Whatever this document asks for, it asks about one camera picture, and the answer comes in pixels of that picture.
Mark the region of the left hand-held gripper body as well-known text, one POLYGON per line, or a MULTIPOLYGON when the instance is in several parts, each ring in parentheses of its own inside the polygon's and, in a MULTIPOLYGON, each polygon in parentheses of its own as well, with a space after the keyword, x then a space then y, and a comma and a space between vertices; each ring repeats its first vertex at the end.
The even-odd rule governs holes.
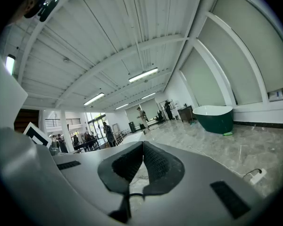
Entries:
POLYGON ((31 140, 33 140, 34 143, 38 145, 44 145, 49 148, 52 144, 51 138, 31 122, 29 122, 23 134, 28 136, 31 140))

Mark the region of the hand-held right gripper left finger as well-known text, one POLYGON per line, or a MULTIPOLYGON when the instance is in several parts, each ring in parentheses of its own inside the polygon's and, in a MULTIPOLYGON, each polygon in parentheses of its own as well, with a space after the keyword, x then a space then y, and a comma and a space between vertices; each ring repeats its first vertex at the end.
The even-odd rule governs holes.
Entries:
POLYGON ((129 185, 143 162, 143 142, 104 159, 98 166, 98 176, 105 187, 114 193, 129 194, 129 185))

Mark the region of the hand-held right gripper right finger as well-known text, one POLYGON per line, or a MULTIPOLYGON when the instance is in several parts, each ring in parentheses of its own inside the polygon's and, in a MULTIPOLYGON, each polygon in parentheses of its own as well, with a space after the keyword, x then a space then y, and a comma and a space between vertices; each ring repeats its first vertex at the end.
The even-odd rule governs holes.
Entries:
POLYGON ((184 164, 180 159, 148 141, 143 143, 143 162, 149 178, 149 184, 142 190, 145 196, 169 193, 185 174, 184 164))

